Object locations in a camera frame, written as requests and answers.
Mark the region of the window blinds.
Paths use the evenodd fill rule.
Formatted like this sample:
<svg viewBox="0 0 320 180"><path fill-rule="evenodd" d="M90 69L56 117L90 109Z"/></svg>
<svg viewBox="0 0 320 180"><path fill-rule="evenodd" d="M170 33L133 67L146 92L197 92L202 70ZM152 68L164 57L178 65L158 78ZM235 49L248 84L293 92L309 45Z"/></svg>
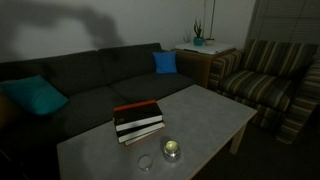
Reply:
<svg viewBox="0 0 320 180"><path fill-rule="evenodd" d="M256 0L249 39L320 43L320 0Z"/></svg>

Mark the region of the middle black book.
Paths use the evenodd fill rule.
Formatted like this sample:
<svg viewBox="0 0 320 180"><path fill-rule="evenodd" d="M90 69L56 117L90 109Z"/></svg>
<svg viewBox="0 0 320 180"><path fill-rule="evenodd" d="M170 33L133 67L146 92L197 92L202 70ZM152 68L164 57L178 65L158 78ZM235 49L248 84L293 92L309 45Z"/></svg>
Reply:
<svg viewBox="0 0 320 180"><path fill-rule="evenodd" d="M165 126L164 122L160 121L160 122L146 124L143 126L134 127L134 128L130 128L122 131L117 131L116 134L117 134L118 142L119 143L126 142L138 136L163 128L164 126Z"/></svg>

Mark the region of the teal plant pot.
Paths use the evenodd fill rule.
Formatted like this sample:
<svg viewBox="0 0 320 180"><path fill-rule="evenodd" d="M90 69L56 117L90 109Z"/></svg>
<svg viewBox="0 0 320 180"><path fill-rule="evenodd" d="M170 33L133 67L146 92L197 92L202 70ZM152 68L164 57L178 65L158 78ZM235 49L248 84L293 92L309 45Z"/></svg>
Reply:
<svg viewBox="0 0 320 180"><path fill-rule="evenodd" d="M202 46L204 44L204 38L203 37L194 37L193 44L195 46Z"/></svg>

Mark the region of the teal cushion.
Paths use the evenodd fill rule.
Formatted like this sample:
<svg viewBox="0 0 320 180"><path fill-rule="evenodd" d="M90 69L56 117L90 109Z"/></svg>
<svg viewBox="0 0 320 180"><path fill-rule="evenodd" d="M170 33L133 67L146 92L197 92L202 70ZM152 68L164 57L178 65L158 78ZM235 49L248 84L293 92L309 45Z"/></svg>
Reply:
<svg viewBox="0 0 320 180"><path fill-rule="evenodd" d="M34 115L52 114L69 101L40 75L1 82L0 87L18 105Z"/></svg>

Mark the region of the black book with orange spine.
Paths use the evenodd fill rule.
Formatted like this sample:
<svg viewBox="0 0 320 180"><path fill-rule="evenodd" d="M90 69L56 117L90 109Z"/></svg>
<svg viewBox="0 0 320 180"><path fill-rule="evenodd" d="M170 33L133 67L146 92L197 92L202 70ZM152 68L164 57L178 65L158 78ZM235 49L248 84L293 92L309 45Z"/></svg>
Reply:
<svg viewBox="0 0 320 180"><path fill-rule="evenodd" d="M163 113L155 100L127 104L113 108L117 131L127 130L163 120Z"/></svg>

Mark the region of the blue cushion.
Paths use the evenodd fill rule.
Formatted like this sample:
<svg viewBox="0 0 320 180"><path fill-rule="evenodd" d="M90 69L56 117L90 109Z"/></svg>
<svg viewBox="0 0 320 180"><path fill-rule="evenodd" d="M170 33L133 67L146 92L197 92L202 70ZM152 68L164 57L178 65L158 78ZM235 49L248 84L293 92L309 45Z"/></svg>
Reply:
<svg viewBox="0 0 320 180"><path fill-rule="evenodd" d="M159 74L176 73L176 52L154 52L156 72Z"/></svg>

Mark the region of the silver candle tin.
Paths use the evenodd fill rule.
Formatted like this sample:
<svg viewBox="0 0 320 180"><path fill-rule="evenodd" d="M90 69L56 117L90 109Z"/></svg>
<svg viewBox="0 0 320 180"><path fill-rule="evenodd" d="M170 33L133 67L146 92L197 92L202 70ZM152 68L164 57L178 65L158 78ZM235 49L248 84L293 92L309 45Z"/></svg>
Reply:
<svg viewBox="0 0 320 180"><path fill-rule="evenodd" d="M163 151L166 157L176 159L180 156L180 146L176 141L169 140L165 143Z"/></svg>

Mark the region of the wooden side table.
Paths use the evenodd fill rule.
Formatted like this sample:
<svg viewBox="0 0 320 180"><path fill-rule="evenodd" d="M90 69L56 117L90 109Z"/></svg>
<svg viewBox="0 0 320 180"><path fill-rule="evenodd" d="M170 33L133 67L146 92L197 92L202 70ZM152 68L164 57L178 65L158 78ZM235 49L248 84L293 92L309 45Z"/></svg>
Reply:
<svg viewBox="0 0 320 180"><path fill-rule="evenodd" d="M216 58L232 53L233 51L235 51L235 48L208 55L176 49L177 71L180 74L192 78L197 85L206 88L208 86L211 62Z"/></svg>

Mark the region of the grey coffee table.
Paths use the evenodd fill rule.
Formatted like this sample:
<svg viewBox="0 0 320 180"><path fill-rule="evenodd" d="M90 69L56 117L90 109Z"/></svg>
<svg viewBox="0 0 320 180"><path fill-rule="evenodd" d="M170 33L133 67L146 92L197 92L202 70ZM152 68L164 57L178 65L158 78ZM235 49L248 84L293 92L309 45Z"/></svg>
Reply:
<svg viewBox="0 0 320 180"><path fill-rule="evenodd" d="M256 111L198 85L158 101L164 129L129 146L118 143L111 122L57 145L61 180L187 180L231 142L236 153ZM165 156L169 140L180 146L176 159ZM143 171L142 155L153 159Z"/></svg>

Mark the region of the dark grey fabric sofa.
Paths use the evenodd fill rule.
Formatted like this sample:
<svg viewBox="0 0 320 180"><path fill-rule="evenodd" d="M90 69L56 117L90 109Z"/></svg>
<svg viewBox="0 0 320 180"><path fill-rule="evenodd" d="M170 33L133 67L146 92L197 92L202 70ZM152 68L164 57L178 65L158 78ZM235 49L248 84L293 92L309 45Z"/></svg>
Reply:
<svg viewBox="0 0 320 180"><path fill-rule="evenodd" d="M60 180L56 145L112 119L115 106L161 99L194 84L156 71L158 43L0 64L1 82L40 76L68 102L48 115L25 113L1 131L1 180Z"/></svg>

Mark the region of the small white plant pot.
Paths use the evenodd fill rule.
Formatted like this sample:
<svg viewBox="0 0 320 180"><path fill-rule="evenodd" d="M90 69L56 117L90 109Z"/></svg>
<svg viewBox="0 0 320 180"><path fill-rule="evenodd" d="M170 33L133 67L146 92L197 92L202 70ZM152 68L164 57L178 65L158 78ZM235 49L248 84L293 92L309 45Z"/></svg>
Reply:
<svg viewBox="0 0 320 180"><path fill-rule="evenodd" d="M214 43L215 43L215 39L214 38L206 38L205 39L205 44L207 45L207 46L213 46L214 45Z"/></svg>

